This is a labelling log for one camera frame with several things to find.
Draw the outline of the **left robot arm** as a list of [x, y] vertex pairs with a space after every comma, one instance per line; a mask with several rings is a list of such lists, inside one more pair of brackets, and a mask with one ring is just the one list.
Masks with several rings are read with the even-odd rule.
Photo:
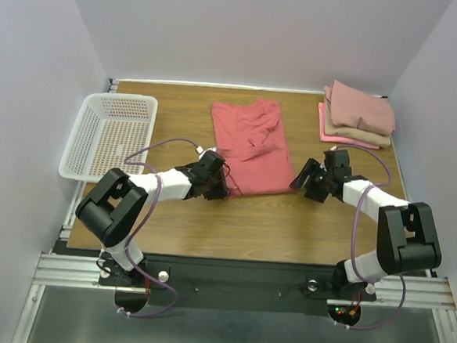
[[96, 277], [89, 287], [170, 297], [173, 287], [183, 305], [225, 306], [243, 288], [241, 263], [198, 257], [197, 244], [222, 236], [227, 212], [227, 181], [232, 169], [206, 150], [198, 161], [169, 171], [128, 175], [110, 169], [83, 197], [76, 219], [99, 241]]

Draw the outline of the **folded bright pink shirt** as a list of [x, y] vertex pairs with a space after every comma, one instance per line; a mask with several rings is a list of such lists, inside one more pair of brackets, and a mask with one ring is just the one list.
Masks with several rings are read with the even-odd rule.
[[378, 146], [374, 146], [374, 145], [371, 145], [370, 143], [364, 143], [364, 142], [360, 142], [358, 141], [357, 139], [349, 139], [348, 137], [340, 137], [340, 136], [336, 136], [336, 135], [327, 135], [325, 133], [325, 124], [326, 124], [326, 120], [325, 120], [325, 105], [324, 103], [319, 103], [318, 104], [318, 119], [319, 119], [319, 138], [321, 141], [325, 142], [325, 143], [343, 143], [343, 144], [347, 144], [347, 145], [358, 145], [358, 146], [361, 146], [361, 147], [365, 147], [365, 148], [368, 148], [370, 150], [378, 150], [379, 147]]

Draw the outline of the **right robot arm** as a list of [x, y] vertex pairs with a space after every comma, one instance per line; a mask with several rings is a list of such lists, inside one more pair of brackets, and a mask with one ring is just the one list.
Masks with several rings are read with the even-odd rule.
[[[351, 257], [336, 264], [331, 290], [346, 298], [358, 290], [359, 283], [375, 283], [385, 276], [436, 269], [442, 263], [441, 246], [430, 205], [412, 203], [382, 190], [388, 181], [373, 183], [352, 171], [345, 146], [324, 152], [322, 163], [311, 158], [290, 187], [305, 189], [304, 196], [323, 203], [333, 196], [356, 207], [352, 226]], [[377, 224], [376, 249], [356, 256], [357, 226], [361, 213]]]

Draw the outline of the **white perforated plastic basket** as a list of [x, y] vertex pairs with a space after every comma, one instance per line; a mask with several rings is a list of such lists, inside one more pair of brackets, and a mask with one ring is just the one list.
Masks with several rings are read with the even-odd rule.
[[150, 145], [157, 107], [152, 96], [105, 92], [85, 97], [60, 160], [59, 175], [98, 182], [113, 168], [142, 173], [146, 152], [133, 157], [131, 165], [124, 160]]

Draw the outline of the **red t-shirt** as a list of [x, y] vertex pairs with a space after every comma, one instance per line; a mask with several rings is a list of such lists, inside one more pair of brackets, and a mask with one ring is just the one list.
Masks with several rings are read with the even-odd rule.
[[231, 197], [292, 193], [295, 179], [278, 102], [258, 99], [246, 106], [213, 103], [218, 152], [230, 172]]

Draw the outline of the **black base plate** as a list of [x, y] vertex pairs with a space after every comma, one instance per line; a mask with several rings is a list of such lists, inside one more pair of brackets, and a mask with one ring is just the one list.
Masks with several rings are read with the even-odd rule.
[[114, 287], [117, 300], [140, 305], [327, 316], [329, 303], [376, 300], [363, 283], [334, 287], [331, 265], [147, 254], [140, 267], [153, 277], [162, 273], [163, 285], [123, 270], [108, 255], [97, 266], [100, 284]]

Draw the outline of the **folded tan shirt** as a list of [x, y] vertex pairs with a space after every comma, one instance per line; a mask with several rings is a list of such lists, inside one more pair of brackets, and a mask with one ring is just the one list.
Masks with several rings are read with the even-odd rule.
[[325, 99], [325, 133], [327, 135], [336, 135], [340, 137], [348, 137], [349, 139], [357, 139], [360, 142], [369, 143], [374, 146], [378, 146], [380, 149], [385, 149], [391, 145], [390, 136], [383, 136], [367, 131], [359, 130], [358, 128], [349, 128], [347, 126], [337, 127], [333, 124], [330, 117], [331, 109], [328, 101]]

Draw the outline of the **folded dusty pink shirt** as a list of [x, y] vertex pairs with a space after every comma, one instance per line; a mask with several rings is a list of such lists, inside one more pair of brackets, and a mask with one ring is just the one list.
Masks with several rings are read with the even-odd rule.
[[395, 131], [395, 115], [387, 99], [372, 96], [337, 80], [331, 86], [326, 85], [324, 92], [335, 126], [358, 128], [382, 136], [389, 136]]

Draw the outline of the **aluminium frame rail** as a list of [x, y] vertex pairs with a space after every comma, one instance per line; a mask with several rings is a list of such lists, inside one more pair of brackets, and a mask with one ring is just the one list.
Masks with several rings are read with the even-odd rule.
[[96, 256], [42, 255], [14, 343], [457, 343], [447, 280], [386, 277], [356, 326], [327, 316], [177, 306], [154, 318], [115, 309], [115, 289], [89, 287]]

